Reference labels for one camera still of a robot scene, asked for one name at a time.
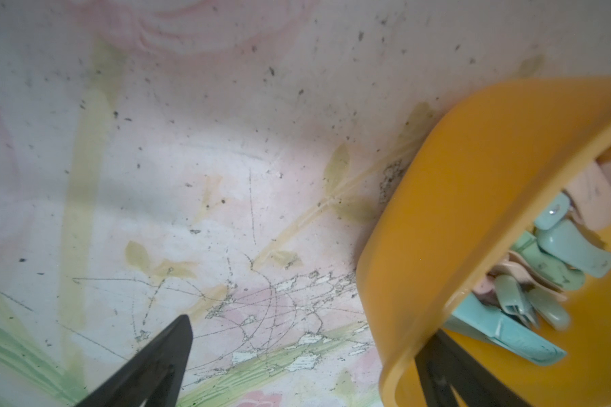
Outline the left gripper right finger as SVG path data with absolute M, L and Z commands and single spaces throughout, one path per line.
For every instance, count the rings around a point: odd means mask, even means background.
M 415 357 L 428 406 L 527 406 L 459 344 L 438 331 Z

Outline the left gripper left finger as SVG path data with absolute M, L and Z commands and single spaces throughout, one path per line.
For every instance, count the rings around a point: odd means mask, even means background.
M 80 406 L 175 406 L 192 348 L 187 315 L 180 315 Z

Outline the yellow plastic storage box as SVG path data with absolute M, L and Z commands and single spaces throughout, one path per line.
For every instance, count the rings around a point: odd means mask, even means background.
M 611 76 L 491 86 L 445 115 L 359 259 L 386 406 L 427 406 L 415 357 L 443 331 L 527 406 L 611 405 L 611 270 L 595 278 L 537 244 L 560 193 L 611 252 Z M 473 293 L 567 352 L 537 366 L 444 329 Z

